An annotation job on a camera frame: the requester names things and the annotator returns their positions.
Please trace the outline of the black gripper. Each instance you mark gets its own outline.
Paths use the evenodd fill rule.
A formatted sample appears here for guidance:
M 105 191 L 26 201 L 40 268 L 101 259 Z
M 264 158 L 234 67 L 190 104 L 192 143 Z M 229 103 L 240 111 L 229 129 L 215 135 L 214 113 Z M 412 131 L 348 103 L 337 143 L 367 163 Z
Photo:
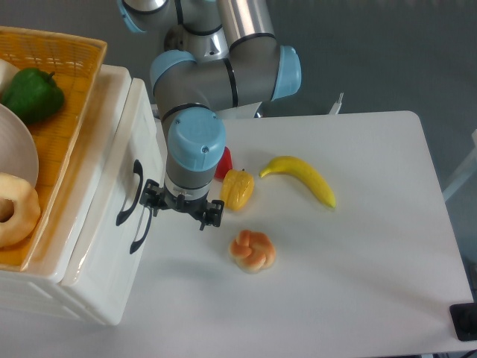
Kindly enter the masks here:
M 220 227 L 224 211 L 222 200 L 207 201 L 210 183 L 196 189 L 186 189 L 172 182 L 164 187 L 152 179 L 147 179 L 139 203 L 157 217 L 160 210 L 174 210 L 189 214 L 200 222 L 200 230 L 206 226 Z

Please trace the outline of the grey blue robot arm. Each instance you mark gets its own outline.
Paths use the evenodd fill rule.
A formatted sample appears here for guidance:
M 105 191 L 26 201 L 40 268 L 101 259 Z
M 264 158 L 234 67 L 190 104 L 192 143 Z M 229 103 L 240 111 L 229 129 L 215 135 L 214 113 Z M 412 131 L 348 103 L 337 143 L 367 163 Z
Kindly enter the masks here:
M 217 227 L 224 203 L 207 196 L 225 149 L 219 112 L 295 94 L 302 81 L 297 52 L 277 42 L 265 1 L 120 1 L 118 7 L 133 32 L 180 26 L 195 41 L 165 50 L 151 64 L 168 149 L 165 181 L 141 179 L 134 202 L 150 217 L 174 210 Z

